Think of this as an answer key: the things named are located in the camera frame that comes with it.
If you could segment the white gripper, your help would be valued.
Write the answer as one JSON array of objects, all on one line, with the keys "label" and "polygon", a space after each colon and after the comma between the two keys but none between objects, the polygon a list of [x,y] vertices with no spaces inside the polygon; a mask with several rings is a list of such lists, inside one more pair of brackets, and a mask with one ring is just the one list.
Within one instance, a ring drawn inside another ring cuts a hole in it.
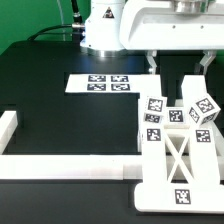
[{"label": "white gripper", "polygon": [[128,50],[148,50],[149,73],[155,74],[154,50],[204,50],[202,74],[224,49],[224,0],[128,0],[124,6],[119,39]]}]

